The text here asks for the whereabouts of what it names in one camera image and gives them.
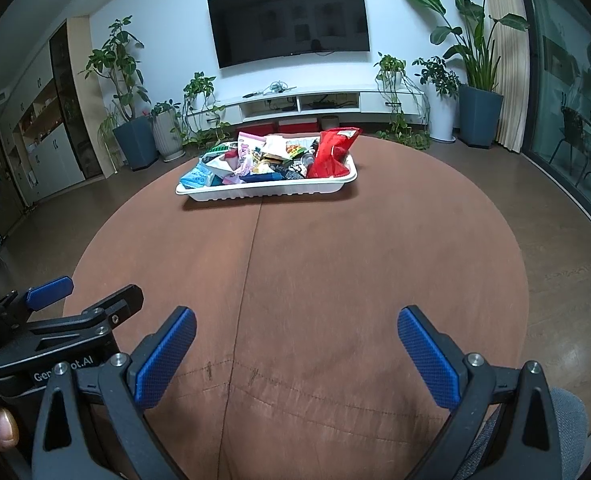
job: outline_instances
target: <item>white tv cabinet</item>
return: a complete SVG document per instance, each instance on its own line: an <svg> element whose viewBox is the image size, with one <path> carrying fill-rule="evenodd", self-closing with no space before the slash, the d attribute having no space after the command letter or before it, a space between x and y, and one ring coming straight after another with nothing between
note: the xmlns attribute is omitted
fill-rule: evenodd
<svg viewBox="0 0 591 480"><path fill-rule="evenodd" d="M413 122L424 117L422 92L397 92L402 110ZM296 87L276 94L237 97L218 101L225 109L220 113L223 121L230 124L244 124L258 121L280 120L298 116L337 114L379 114L380 120L389 121L391 102L377 89L377 86L334 86L331 88ZM199 129L206 130L216 119L209 112L192 116L191 122Z"/></svg>

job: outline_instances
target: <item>blue gripper pad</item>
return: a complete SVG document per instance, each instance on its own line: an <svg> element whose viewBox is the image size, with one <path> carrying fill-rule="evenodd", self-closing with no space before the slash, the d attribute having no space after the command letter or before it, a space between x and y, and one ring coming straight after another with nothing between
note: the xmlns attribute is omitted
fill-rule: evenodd
<svg viewBox="0 0 591 480"><path fill-rule="evenodd" d="M458 375L409 307L398 316L398 336L435 403L454 410L461 399Z"/></svg>
<svg viewBox="0 0 591 480"><path fill-rule="evenodd" d="M33 311L42 310L45 306L70 296L73 292L73 280L62 276L35 288L29 288L24 303Z"/></svg>
<svg viewBox="0 0 591 480"><path fill-rule="evenodd" d="M141 410L160 402L197 333L193 311L178 306L155 333L147 335L131 355L127 381Z"/></svg>

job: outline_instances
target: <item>brown tablecloth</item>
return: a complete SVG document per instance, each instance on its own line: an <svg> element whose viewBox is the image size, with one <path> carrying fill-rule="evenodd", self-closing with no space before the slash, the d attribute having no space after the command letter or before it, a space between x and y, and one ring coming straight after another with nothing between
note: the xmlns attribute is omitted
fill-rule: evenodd
<svg viewBox="0 0 591 480"><path fill-rule="evenodd" d="M199 203L174 194L195 160L124 204L73 275L65 314L128 283L130 352L178 304L194 345L147 418L195 479L400 479L448 413L397 335L418 304L463 351L515 366L525 267L491 201L449 166L360 137L358 178L330 195Z"/></svg>

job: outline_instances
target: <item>television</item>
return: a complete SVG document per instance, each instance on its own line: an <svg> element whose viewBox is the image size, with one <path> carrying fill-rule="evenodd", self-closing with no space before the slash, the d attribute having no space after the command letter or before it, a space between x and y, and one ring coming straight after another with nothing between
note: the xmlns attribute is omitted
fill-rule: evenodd
<svg viewBox="0 0 591 480"><path fill-rule="evenodd" d="M368 52L365 0L208 0L220 68L316 52Z"/></svg>

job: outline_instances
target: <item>red snack bag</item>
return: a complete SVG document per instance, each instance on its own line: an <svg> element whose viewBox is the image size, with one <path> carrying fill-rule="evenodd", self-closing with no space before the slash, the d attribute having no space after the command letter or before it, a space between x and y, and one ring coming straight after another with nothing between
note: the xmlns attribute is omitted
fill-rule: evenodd
<svg viewBox="0 0 591 480"><path fill-rule="evenodd" d="M345 176L349 170L342 162L349 148L362 133L360 128L332 128L320 133L320 146L306 178Z"/></svg>

